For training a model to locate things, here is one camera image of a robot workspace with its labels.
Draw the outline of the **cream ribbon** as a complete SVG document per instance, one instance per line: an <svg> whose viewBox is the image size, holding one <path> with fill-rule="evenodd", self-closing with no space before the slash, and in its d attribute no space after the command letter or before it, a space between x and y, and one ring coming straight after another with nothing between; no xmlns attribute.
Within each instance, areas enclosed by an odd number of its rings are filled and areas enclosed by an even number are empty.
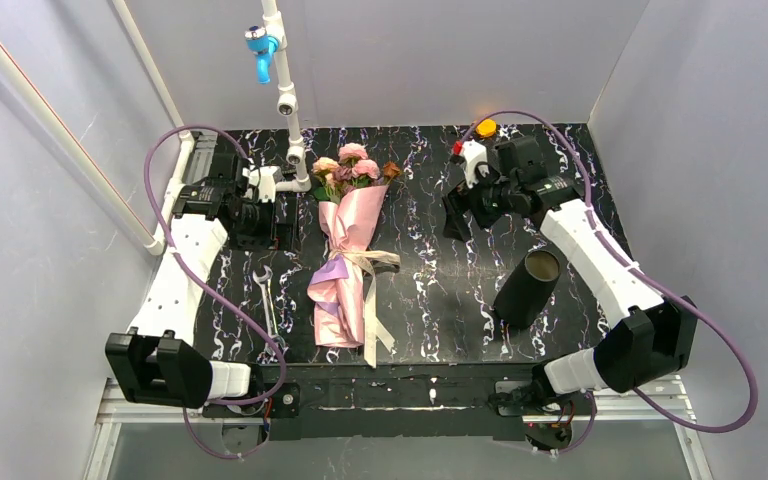
<svg viewBox="0 0 768 480"><path fill-rule="evenodd" d="M395 339L387 328L381 323L377 316L377 282L374 263L385 267L400 267L401 258L399 255L382 250L332 250L329 253L329 260L341 256L348 262L358 266L370 278L370 285L364 297L363 318L364 318L364 352L363 358L366 364L372 369L377 368L377 346L381 342L387 351L391 351L395 345Z"/></svg>

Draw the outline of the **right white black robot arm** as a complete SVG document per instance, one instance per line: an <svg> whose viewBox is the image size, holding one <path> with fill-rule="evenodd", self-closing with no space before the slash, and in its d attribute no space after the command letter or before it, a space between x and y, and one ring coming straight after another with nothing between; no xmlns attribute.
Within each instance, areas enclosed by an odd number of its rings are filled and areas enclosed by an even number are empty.
<svg viewBox="0 0 768 480"><path fill-rule="evenodd" d="M585 205L582 188L563 176L526 185L519 181L520 173L514 170L508 180L474 187L460 182L443 198L443 236L469 240L467 213L482 228L504 214L529 219L590 288L609 331L592 348L536 365L528 385L499 394L498 400L542 406L580 390L610 388L623 393L683 369L696 319L636 278L627 255L612 255L601 243L606 231Z"/></svg>

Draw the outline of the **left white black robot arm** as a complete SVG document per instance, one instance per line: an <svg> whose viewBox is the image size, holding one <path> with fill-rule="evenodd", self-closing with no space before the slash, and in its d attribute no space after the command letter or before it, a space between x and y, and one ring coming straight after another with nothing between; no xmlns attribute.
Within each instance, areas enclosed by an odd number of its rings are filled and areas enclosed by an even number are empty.
<svg viewBox="0 0 768 480"><path fill-rule="evenodd" d="M137 315L124 333L112 333L105 356L125 399L131 403L198 409L206 404L250 405L282 388L287 364L278 343L266 337L279 361L279 377L256 389L253 367L210 360L193 346L194 323L203 296L213 297L261 336L256 322L211 288L214 259L228 240L218 216L204 213L160 215L166 239L160 267Z"/></svg>

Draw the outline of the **pink rose flower bunch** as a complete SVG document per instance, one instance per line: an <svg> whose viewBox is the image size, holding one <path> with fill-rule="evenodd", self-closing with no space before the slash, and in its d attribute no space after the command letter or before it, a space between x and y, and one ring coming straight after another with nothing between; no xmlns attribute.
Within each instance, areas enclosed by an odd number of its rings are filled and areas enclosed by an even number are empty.
<svg viewBox="0 0 768 480"><path fill-rule="evenodd" d="M319 157L313 163L312 170L318 181L313 189L314 198L331 203L339 203L354 190L388 186L403 173L393 161L379 165L359 143L341 146L337 159Z"/></svg>

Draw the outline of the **pink bouquet wrapping paper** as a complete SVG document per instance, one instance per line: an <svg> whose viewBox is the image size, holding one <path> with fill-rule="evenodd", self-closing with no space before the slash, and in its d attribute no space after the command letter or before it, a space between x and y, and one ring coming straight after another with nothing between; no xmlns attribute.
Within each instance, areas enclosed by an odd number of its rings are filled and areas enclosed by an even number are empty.
<svg viewBox="0 0 768 480"><path fill-rule="evenodd" d="M355 348L366 343L364 276L371 261L363 256L371 244L388 188L354 189L338 202L318 203L318 221L326 235L328 260L307 288L314 302L314 339L318 346Z"/></svg>

